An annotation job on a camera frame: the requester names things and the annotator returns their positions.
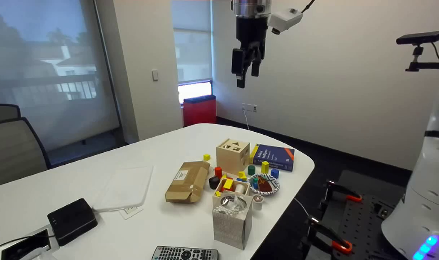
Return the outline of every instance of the blue led light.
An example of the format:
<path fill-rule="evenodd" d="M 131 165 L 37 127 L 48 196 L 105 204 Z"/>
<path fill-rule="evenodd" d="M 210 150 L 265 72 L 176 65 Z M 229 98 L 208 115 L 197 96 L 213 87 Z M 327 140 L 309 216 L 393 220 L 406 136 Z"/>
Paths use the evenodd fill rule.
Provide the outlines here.
<path fill-rule="evenodd" d="M 431 247 L 428 247 L 425 244 L 422 244 L 422 246 L 420 247 L 420 252 L 423 254 L 427 254 L 427 252 L 429 252 L 429 250 L 431 250 Z"/>
<path fill-rule="evenodd" d="M 428 237 L 426 243 L 430 246 L 435 245 L 437 243 L 437 237 L 435 235 Z"/>
<path fill-rule="evenodd" d="M 420 254 L 419 252 L 415 253 L 413 255 L 413 260 L 423 260 L 424 255 Z"/>

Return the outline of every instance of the remote button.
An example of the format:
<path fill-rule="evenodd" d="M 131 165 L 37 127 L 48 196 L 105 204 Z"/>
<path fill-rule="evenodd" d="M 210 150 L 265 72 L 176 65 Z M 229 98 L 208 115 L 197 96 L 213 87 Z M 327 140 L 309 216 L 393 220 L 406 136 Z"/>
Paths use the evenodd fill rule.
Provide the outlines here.
<path fill-rule="evenodd" d="M 182 254 L 181 254 L 181 258 L 183 259 L 183 260 L 187 260 L 187 259 L 189 259 L 191 257 L 191 252 L 189 252 L 189 251 L 184 251 Z"/>

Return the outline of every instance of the tv remote control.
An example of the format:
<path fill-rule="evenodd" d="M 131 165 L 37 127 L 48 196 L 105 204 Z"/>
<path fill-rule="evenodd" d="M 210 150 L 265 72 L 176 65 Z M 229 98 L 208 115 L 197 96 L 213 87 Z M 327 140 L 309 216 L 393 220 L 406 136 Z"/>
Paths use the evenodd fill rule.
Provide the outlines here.
<path fill-rule="evenodd" d="M 152 260 L 219 260 L 219 253 L 205 248 L 158 246 Z"/>

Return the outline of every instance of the wooden shape sorter cube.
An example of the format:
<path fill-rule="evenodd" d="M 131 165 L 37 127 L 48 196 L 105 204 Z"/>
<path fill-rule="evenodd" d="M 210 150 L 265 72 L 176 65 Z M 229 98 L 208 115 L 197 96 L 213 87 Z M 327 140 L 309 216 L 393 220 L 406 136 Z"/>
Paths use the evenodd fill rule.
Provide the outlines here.
<path fill-rule="evenodd" d="M 237 175 L 249 164 L 250 143 L 227 139 L 216 146 L 216 164 L 226 173 Z"/>

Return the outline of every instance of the white table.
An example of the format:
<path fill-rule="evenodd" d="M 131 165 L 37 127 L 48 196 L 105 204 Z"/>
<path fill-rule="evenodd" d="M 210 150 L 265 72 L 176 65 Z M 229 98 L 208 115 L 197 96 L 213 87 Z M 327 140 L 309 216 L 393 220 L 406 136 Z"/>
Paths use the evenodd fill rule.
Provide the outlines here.
<path fill-rule="evenodd" d="M 104 212 L 98 226 L 53 253 L 58 260 L 147 260 L 158 245 L 215 248 L 223 260 L 250 259 L 314 169 L 314 162 L 295 151 L 293 172 L 281 171 L 281 188 L 253 212 L 245 250 L 213 239 L 213 190 L 206 181 L 196 204 L 165 202 L 165 191 L 184 161 L 201 161 L 204 153 L 216 166 L 216 145 L 226 138 L 267 145 L 286 144 L 248 130 L 199 124 L 127 145 L 0 186 L 0 244 L 48 224 L 46 215 L 79 198 L 92 206 L 97 192 L 117 168 L 153 165 L 144 210 L 128 220 Z"/>

